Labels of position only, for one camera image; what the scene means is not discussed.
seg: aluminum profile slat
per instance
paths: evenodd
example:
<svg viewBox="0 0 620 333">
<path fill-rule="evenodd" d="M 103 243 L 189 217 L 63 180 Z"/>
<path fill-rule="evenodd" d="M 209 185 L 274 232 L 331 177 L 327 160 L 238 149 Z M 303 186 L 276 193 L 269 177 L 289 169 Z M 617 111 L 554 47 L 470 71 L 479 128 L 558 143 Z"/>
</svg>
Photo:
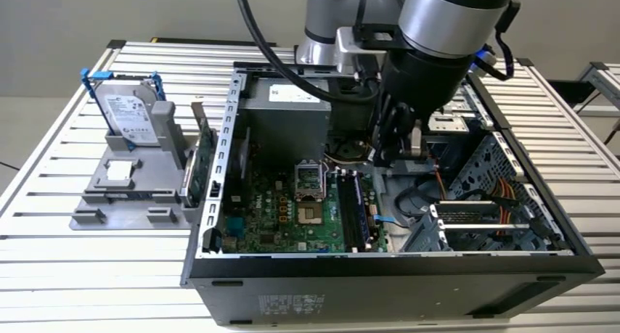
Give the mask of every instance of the aluminum profile slat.
<svg viewBox="0 0 620 333">
<path fill-rule="evenodd" d="M 286 62 L 293 62 L 290 49 L 277 48 L 277 53 Z M 102 62 L 102 69 L 127 74 L 157 70 L 162 74 L 169 99 L 178 105 L 176 120 L 186 133 L 198 131 L 188 111 L 197 101 L 213 108 L 210 125 L 220 128 L 222 88 L 232 73 L 232 66 L 225 62 L 245 58 L 261 60 L 258 49 L 246 46 L 130 42 L 115 54 L 115 59 Z M 580 132 L 566 118 L 536 113 L 540 108 L 550 110 L 551 99 L 538 89 L 538 82 L 524 66 L 518 64 L 516 78 L 508 83 L 492 78 L 484 78 L 484 82 L 500 108 L 506 105 L 518 107 L 512 111 L 535 112 L 507 118 L 518 137 L 524 136 L 523 141 L 547 141 L 527 145 L 540 170 L 606 169 L 599 167 L 600 155 L 583 145 L 584 141 L 578 141 L 579 146 L 564 145 L 566 142 L 554 147 L 548 145 L 551 140 L 578 139 L 575 133 Z M 29 170 L 29 175 L 22 173 L 26 179 L 21 185 L 13 184 L 15 194 L 0 218 L 0 235 L 9 237 L 0 239 L 0 252 L 7 260 L 0 262 L 2 331 L 229 332 L 229 328 L 216 325 L 197 292 L 178 288 L 189 231 L 74 231 L 69 227 L 78 194 L 105 150 L 105 142 L 95 138 L 106 131 L 93 100 L 81 95 L 77 102 L 78 107 L 65 115 L 65 125 L 45 146 L 39 163 Z M 571 137 L 540 139 L 534 137 L 536 133 Z M 420 326 L 419 322 L 315 324 L 312 329 L 321 332 L 395 329 L 413 332 L 617 332 L 620 327 L 620 308 L 615 304 L 620 297 L 620 221 L 611 210 L 615 205 L 602 209 L 602 213 L 596 213 L 596 208 L 602 200 L 615 201 L 619 177 L 614 173 L 548 172 L 543 176 L 609 270 L 603 278 L 510 321 L 445 322 L 433 327 Z M 592 211 L 588 212 L 584 205 L 590 205 Z M 274 329 L 296 331 L 308 330 L 308 327 Z"/>
<path fill-rule="evenodd" d="M 620 184 L 568 184 L 551 183 L 554 194 L 559 199 L 618 199 L 620 200 Z"/>
</svg>

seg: metal frame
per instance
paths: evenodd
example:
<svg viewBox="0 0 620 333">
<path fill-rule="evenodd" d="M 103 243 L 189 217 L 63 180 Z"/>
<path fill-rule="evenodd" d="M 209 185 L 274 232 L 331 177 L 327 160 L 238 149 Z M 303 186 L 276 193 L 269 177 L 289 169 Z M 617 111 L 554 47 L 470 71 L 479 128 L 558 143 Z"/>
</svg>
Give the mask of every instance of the metal frame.
<svg viewBox="0 0 620 333">
<path fill-rule="evenodd" d="M 315 75 L 312 67 L 305 69 L 308 72 L 305 70 L 304 75 Z M 233 75 L 229 104 L 240 102 L 244 91 L 240 84 L 245 86 L 249 83 L 249 79 L 240 83 L 242 73 L 244 69 L 236 70 Z M 249 70 L 246 73 L 253 74 L 257 72 Z M 189 278 L 184 279 L 182 282 L 186 283 L 189 280 L 198 289 L 205 303 L 221 324 L 234 324 L 237 321 L 244 321 L 248 324 L 265 324 L 269 323 L 268 320 L 276 320 L 278 324 L 299 322 L 294 315 L 261 316 L 257 313 L 258 298 L 274 293 L 303 295 L 307 287 L 311 286 L 321 293 L 329 292 L 328 297 L 332 298 L 331 300 L 340 303 L 344 301 L 345 296 L 351 295 L 347 290 L 336 291 L 336 288 L 331 289 L 333 284 L 340 282 L 340 279 L 356 278 L 361 282 L 360 284 L 367 279 L 368 284 L 376 283 L 379 288 L 392 291 L 395 288 L 392 288 L 393 282 L 391 278 L 395 276 L 409 277 L 412 281 L 416 281 L 417 285 L 424 284 L 425 288 L 435 289 L 435 292 L 431 291 L 428 295 L 436 295 L 443 291 L 441 287 L 437 287 L 437 280 L 433 279 L 433 276 L 444 279 L 448 277 L 459 287 L 468 288 L 478 281 L 495 281 L 498 278 L 507 278 L 508 282 L 506 284 L 511 283 L 510 287 L 496 287 L 498 292 L 495 294 L 479 293 L 478 299 L 484 298 L 484 305 L 470 307 L 467 316 L 472 319 L 482 316 L 511 317 L 604 273 L 602 265 L 592 256 L 587 244 L 580 238 L 576 228 L 571 224 L 568 216 L 540 177 L 540 173 L 534 168 L 531 159 L 519 145 L 514 132 L 510 130 L 508 120 L 503 117 L 499 106 L 491 95 L 488 95 L 484 85 L 476 77 L 472 77 L 470 82 L 476 94 L 476 96 L 471 96 L 480 100 L 502 131 L 502 134 L 494 132 L 494 138 L 508 157 L 510 165 L 519 176 L 526 174 L 528 177 L 538 191 L 539 199 L 544 200 L 544 204 L 552 212 L 555 222 L 562 227 L 562 232 L 575 253 L 570 250 L 544 252 L 558 255 L 556 257 L 535 257 L 538 251 L 333 253 L 328 257 L 319 253 L 222 254 L 210 247 L 210 245 L 217 244 L 213 238 L 221 238 L 221 230 L 216 231 L 216 228 L 217 225 L 222 227 L 222 222 L 218 221 L 218 217 L 221 217 L 218 213 L 225 184 L 224 172 L 228 171 L 228 162 L 218 162 L 217 165 L 221 165 L 221 171 L 218 172 L 216 167 L 213 171 L 216 176 L 212 178 L 212 192 L 217 190 L 218 194 L 208 197 L 208 207 L 213 206 L 204 216 L 208 221 L 201 223 L 200 229 L 193 229 L 193 234 L 197 232 L 200 234 L 192 235 L 190 239 L 198 242 L 198 247 L 194 248 L 194 245 L 189 245 L 189 249 L 196 250 L 196 257 L 189 252 L 185 265 L 188 270 L 185 275 Z M 230 114 L 230 116 L 232 125 L 234 126 L 234 115 Z M 228 158 L 225 152 L 230 145 L 232 140 L 221 139 L 217 152 L 224 153 L 222 157 Z M 494 256 L 464 257 L 466 255 Z M 546 284 L 550 277 L 559 279 L 555 280 L 554 285 L 551 283 Z M 323 279 L 320 286 L 313 285 L 317 279 Z M 281 288 L 285 288 L 286 292 L 269 285 L 273 280 L 278 280 Z M 526 284 L 532 286 L 532 289 L 528 287 L 524 292 L 515 290 L 515 286 L 526 286 Z M 455 294 L 449 299 L 445 297 L 444 300 L 452 302 L 452 299 L 455 299 L 459 302 L 462 294 Z M 380 293 L 368 292 L 365 297 L 367 300 L 376 301 L 380 295 Z M 246 303 L 237 308 L 233 298 L 241 300 L 242 297 Z M 452 312 L 451 309 L 455 310 L 452 306 L 447 306 L 441 307 L 439 311 L 428 311 L 431 311 L 431 314 L 437 315 L 437 312 Z M 328 309 L 325 307 L 323 316 L 308 319 L 325 321 L 325 315 L 335 317 L 339 310 L 343 310 L 341 313 L 345 317 L 356 320 L 383 317 L 377 313 L 387 315 L 384 308 L 377 306 L 373 308 L 373 313 L 361 311 L 359 314 L 347 308 L 331 307 Z"/>
</svg>

